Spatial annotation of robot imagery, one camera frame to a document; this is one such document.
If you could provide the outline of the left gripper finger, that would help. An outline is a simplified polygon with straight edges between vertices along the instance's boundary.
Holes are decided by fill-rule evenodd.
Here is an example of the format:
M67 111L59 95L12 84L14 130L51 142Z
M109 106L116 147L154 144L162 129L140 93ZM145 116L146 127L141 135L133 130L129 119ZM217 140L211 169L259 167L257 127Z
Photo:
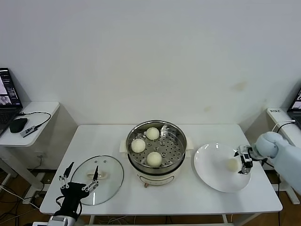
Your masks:
M92 181L82 188L82 191L93 192L99 185L98 181L98 166L95 169Z
M74 165L74 162L72 162L64 171L62 175L59 176L59 181L61 183L61 189L69 188L68 185L68 177L70 175L70 172L72 170L72 167Z

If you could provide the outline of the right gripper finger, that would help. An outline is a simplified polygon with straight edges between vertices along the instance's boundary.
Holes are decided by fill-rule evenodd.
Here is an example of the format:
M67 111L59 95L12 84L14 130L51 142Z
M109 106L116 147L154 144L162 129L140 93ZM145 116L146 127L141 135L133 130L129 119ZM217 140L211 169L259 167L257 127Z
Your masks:
M252 159L251 158L246 159L245 157L241 157L241 162L242 162L242 168L238 172L238 174L244 174L244 175L249 174L252 168Z
M248 146L246 145L240 145L234 150L234 157L239 155L248 154Z

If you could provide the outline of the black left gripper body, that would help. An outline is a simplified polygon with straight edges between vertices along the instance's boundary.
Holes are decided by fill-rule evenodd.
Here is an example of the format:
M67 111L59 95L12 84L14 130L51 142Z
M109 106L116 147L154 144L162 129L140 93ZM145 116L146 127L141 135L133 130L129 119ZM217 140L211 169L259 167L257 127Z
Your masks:
M85 192L82 190L85 184L69 182L68 186L68 188L61 188L62 195L55 199L60 209L54 213L54 216L78 218L82 212L81 199L85 198Z

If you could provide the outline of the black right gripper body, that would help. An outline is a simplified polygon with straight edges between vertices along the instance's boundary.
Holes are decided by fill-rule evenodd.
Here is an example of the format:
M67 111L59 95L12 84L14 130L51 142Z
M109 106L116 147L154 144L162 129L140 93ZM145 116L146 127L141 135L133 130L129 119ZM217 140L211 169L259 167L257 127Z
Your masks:
M252 159L252 161L258 161L255 152L251 146L246 146L246 150L248 152L249 157Z

